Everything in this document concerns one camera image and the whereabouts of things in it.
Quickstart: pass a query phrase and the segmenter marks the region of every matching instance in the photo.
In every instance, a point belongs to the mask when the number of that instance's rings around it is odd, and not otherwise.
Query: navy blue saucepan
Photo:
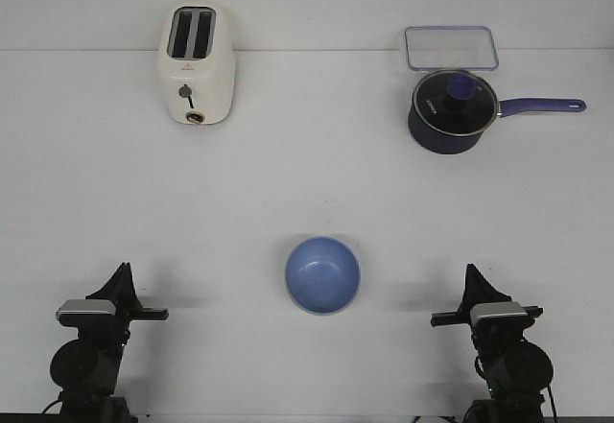
[[[462,153],[473,147],[499,117],[524,111],[586,109],[573,99],[512,99],[499,102],[492,87],[465,70],[438,70],[413,90],[409,126],[413,138],[435,153]]]

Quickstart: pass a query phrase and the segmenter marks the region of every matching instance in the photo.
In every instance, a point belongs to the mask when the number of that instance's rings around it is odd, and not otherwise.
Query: lid knob
[[[478,84],[471,76],[454,73],[446,85],[448,95],[455,100],[469,100],[476,95]]]

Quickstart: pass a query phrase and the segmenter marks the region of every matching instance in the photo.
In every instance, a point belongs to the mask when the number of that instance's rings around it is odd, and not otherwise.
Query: blue bowl
[[[328,237],[299,244],[286,262],[286,287],[307,311],[329,314],[346,306],[358,291],[358,261],[343,243]]]

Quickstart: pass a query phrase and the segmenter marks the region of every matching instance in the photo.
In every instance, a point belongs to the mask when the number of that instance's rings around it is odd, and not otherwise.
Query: white tabletop
[[[133,412],[462,413],[487,396],[469,329],[429,320],[457,308],[471,262],[544,308],[527,337],[559,412],[612,414],[612,53],[500,60],[501,99],[587,111],[497,121],[446,156],[408,132],[419,76],[396,51],[238,53],[230,116],[200,128],[168,116],[155,52],[0,53],[0,409],[56,397],[48,364],[76,332],[55,310],[130,261],[143,303],[170,309],[131,326],[117,393]],[[284,286],[313,235],[361,265],[328,317]]]

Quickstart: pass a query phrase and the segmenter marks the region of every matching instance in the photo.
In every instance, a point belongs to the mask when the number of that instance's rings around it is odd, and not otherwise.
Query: saucepan handle
[[[565,111],[579,113],[586,109],[584,100],[577,99],[511,99],[503,100],[501,117],[524,111]]]

